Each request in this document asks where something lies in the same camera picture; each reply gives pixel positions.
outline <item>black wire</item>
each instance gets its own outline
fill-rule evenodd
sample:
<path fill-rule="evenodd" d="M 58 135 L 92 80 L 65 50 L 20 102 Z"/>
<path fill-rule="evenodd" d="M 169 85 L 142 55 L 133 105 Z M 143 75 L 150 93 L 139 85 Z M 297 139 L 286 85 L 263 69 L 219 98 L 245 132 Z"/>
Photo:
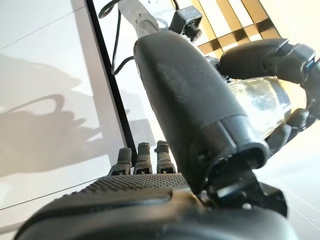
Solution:
<path fill-rule="evenodd" d="M 115 71 L 111 71 L 112 75 L 117 75 L 120 72 L 120 70 L 124 67 L 124 65 L 133 59 L 135 59 L 134 56 L 129 56 L 125 60 L 123 60 Z"/>
<path fill-rule="evenodd" d="M 116 54 L 117 54 L 117 48 L 118 48 L 118 42 L 119 42 L 119 34 L 120 34 L 120 23 L 121 23 L 121 12 L 118 10 L 118 23 L 116 25 L 116 34 L 115 34 L 115 41 L 114 41 L 114 49 L 113 49 L 113 55 L 112 55 L 112 65 L 111 65 L 111 73 L 112 75 L 117 75 L 120 70 L 124 67 L 124 65 L 129 62 L 130 60 L 134 59 L 134 56 L 129 56 L 125 60 L 123 60 L 119 67 L 115 70 L 116 65 Z"/>
<path fill-rule="evenodd" d="M 175 10 L 180 9 L 180 7 L 179 7 L 179 4 L 178 4 L 177 0 L 173 0 L 173 2 L 174 2 L 174 5 L 175 5 Z"/>
<path fill-rule="evenodd" d="M 105 16 L 107 16 L 112 9 L 114 8 L 115 4 L 117 4 L 118 2 L 120 2 L 121 0 L 112 0 L 110 2 L 108 2 L 99 12 L 98 16 L 100 19 L 103 19 Z"/>

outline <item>white wall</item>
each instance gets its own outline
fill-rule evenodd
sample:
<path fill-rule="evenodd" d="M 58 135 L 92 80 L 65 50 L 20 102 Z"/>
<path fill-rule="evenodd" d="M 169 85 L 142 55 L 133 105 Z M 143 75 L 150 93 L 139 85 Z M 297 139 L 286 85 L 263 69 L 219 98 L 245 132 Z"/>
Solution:
<path fill-rule="evenodd" d="M 260 0 L 260 2 L 283 38 L 290 39 L 294 44 L 307 44 L 320 54 L 319 0 Z"/>
<path fill-rule="evenodd" d="M 106 175 L 125 143 L 83 0 L 3 0 L 0 23 L 1 233 Z"/>

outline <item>robotic hand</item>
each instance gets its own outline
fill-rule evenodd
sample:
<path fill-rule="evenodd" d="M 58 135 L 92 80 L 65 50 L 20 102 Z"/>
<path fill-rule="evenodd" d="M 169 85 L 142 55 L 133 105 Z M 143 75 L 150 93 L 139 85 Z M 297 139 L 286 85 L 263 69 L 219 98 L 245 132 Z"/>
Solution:
<path fill-rule="evenodd" d="M 100 16 L 117 2 L 108 3 Z M 152 174 L 147 143 L 138 147 L 133 175 L 131 150 L 123 148 L 108 176 L 43 207 L 15 240 L 297 239 L 283 217 L 282 192 L 258 182 L 252 169 L 263 167 L 320 117 L 314 51 L 286 39 L 260 40 L 226 51 L 215 68 L 180 36 L 188 29 L 196 33 L 196 20 L 181 24 L 182 31 L 163 31 L 139 1 L 123 0 L 118 7 L 137 31 L 134 60 L 182 175 L 170 164 L 166 142 L 157 146 L 159 174 Z M 176 15 L 184 19 L 181 11 Z M 222 75 L 276 75 L 299 83 L 307 108 L 296 110 L 265 142 Z"/>

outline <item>black frame edge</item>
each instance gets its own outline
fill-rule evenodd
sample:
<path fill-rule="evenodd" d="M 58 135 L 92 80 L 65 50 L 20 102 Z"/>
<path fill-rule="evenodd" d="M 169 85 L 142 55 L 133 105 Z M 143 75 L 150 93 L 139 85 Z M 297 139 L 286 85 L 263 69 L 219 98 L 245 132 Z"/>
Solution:
<path fill-rule="evenodd" d="M 114 103 L 118 112 L 119 120 L 121 123 L 121 127 L 123 130 L 123 135 L 125 138 L 125 142 L 128 148 L 131 149 L 132 155 L 131 155 L 131 161 L 132 165 L 134 166 L 137 162 L 137 150 L 135 146 L 135 141 L 131 133 L 129 121 L 126 115 L 125 107 L 121 99 L 120 91 L 117 85 L 117 81 L 115 76 L 111 73 L 111 62 L 108 55 L 107 47 L 105 44 L 105 40 L 100 28 L 99 20 L 96 14 L 96 9 L 93 0 L 86 0 L 86 7 L 89 11 L 89 15 L 92 21 L 93 30 L 95 33 L 95 37 L 99 46 L 100 54 L 102 57 L 102 61 L 104 64 L 104 68 L 109 80 L 110 88 L 112 91 Z"/>

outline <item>clear plastic bottle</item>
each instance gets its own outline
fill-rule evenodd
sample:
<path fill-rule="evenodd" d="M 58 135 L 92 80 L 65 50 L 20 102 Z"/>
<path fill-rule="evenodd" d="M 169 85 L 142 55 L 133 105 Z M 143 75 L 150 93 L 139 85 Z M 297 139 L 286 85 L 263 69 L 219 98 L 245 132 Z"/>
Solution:
<path fill-rule="evenodd" d="M 299 85 L 275 77 L 234 81 L 228 86 L 262 139 L 268 137 L 291 112 L 306 105 L 306 94 Z"/>

